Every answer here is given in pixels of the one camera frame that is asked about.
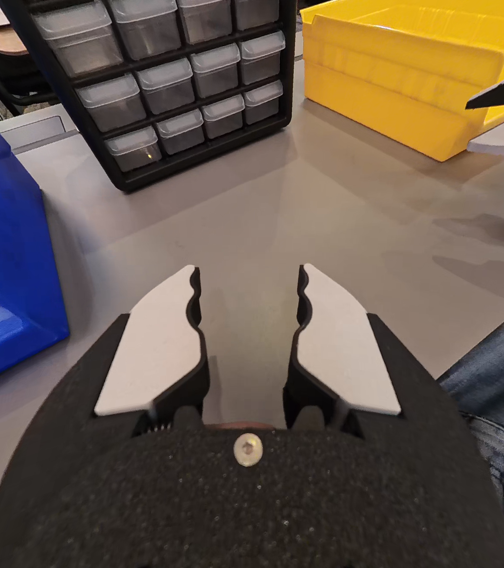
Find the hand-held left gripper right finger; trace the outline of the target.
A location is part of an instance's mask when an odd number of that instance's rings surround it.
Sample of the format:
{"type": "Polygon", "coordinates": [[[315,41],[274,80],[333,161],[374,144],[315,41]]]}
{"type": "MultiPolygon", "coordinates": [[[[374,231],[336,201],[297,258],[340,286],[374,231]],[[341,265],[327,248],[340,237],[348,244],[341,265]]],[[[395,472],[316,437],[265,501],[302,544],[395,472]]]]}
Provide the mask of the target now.
{"type": "Polygon", "coordinates": [[[323,427],[342,428],[351,411],[400,416],[402,409],[369,313],[312,264],[298,271],[298,329],[283,388],[285,424],[309,408],[323,427]]]}

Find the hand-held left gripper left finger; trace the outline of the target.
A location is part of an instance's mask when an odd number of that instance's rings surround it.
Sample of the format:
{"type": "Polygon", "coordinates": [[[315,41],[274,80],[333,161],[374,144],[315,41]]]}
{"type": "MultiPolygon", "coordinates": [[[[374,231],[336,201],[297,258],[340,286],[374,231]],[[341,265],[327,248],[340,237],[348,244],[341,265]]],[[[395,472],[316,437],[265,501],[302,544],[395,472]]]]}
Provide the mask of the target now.
{"type": "Polygon", "coordinates": [[[94,407],[97,416],[146,411],[173,417],[183,406],[202,413],[210,373],[200,295],[200,270],[187,265],[131,309],[94,407]]]}

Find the yellow plastic bin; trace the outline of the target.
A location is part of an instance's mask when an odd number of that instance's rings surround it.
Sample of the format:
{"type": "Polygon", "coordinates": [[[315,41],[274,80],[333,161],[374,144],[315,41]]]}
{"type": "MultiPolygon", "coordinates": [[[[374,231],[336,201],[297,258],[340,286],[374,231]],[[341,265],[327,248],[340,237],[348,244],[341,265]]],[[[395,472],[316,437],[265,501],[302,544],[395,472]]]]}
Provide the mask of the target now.
{"type": "Polygon", "coordinates": [[[328,1],[300,12],[305,97],[443,162],[504,123],[504,1],[328,1]]]}

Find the blue plastic bin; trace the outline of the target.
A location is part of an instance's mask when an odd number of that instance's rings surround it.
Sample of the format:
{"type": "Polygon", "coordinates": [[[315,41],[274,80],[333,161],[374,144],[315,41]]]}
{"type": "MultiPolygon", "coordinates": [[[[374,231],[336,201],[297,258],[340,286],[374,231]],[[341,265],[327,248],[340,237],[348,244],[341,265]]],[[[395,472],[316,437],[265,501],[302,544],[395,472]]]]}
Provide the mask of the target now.
{"type": "Polygon", "coordinates": [[[43,193],[0,134],[0,373],[69,333],[43,193]]]}

